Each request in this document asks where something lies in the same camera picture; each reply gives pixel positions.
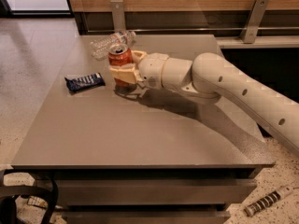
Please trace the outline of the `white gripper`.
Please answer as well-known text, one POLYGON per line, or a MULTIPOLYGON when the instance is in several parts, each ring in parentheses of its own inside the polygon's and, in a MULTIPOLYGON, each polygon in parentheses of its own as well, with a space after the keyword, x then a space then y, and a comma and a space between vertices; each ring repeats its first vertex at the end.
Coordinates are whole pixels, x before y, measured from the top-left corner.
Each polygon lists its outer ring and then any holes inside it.
POLYGON ((136 84, 143 81, 147 88, 159 90, 162 87, 162 72, 169 59, 167 54, 149 54, 132 50, 133 63, 122 66, 111 65, 109 70, 119 85, 136 84))

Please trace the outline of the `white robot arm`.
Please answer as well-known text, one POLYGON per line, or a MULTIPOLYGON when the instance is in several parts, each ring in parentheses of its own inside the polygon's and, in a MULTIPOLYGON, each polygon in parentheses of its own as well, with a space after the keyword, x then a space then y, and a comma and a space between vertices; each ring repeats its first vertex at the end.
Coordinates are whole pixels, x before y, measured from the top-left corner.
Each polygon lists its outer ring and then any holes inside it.
POLYGON ((218 54, 206 52, 190 61, 135 50, 130 63, 112 64, 110 72, 120 81, 173 91, 202 105, 215 104, 224 97, 290 152, 299 154, 299 104, 249 77, 218 54))

